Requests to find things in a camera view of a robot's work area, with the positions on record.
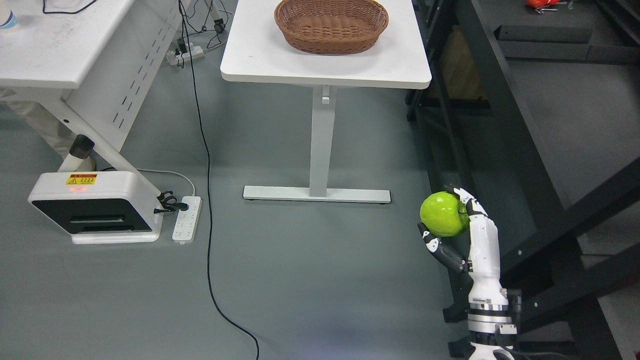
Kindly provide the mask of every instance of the table foot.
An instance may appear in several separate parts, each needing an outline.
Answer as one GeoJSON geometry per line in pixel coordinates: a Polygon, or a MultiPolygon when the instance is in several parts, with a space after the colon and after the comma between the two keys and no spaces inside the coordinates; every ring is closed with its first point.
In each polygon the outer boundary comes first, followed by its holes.
{"type": "Polygon", "coordinates": [[[323,202],[364,202],[388,204],[391,193],[388,190],[327,189],[326,196],[309,196],[309,188],[285,186],[245,186],[243,198],[248,200],[289,200],[323,202]]]}

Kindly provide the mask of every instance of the black slot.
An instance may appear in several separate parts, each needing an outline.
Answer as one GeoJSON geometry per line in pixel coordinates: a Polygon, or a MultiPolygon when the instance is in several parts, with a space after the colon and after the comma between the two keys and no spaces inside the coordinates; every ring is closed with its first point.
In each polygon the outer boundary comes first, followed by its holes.
{"type": "Polygon", "coordinates": [[[71,224],[98,224],[124,222],[124,215],[85,215],[72,217],[71,224]]]}
{"type": "Polygon", "coordinates": [[[133,225],[102,225],[102,226],[85,226],[82,233],[94,233],[104,231],[133,231],[133,225]]]}

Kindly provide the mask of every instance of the tabletop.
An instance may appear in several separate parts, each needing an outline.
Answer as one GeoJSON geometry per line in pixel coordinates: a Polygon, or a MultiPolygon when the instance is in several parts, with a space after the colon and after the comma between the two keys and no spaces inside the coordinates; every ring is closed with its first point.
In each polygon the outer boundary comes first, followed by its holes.
{"type": "Polygon", "coordinates": [[[389,25],[359,54],[308,54],[291,47],[275,23],[280,0],[239,0],[220,65],[228,81],[422,89],[431,71],[411,0],[379,0],[389,25]]]}
{"type": "MultiPolygon", "coordinates": [[[[42,0],[7,0],[19,27],[0,31],[0,86],[79,88],[133,2],[101,0],[75,15],[45,15],[42,0]]],[[[72,12],[87,3],[48,1],[47,9],[72,12]]]]}

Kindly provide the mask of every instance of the green apple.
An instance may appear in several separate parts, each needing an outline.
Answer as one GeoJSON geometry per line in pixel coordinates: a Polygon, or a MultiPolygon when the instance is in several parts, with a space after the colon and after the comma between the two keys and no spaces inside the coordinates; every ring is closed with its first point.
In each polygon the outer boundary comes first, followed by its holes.
{"type": "Polygon", "coordinates": [[[425,199],[420,219],[437,236],[460,235],[469,225],[465,205],[447,192],[433,193],[425,199]]]}

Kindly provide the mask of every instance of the red object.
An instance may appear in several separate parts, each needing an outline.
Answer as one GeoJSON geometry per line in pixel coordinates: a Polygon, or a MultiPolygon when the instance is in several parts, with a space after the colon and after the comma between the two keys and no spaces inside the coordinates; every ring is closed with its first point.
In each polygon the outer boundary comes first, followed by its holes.
{"type": "Polygon", "coordinates": [[[527,0],[527,6],[530,8],[541,8],[546,5],[555,5],[559,0],[527,0]]]}

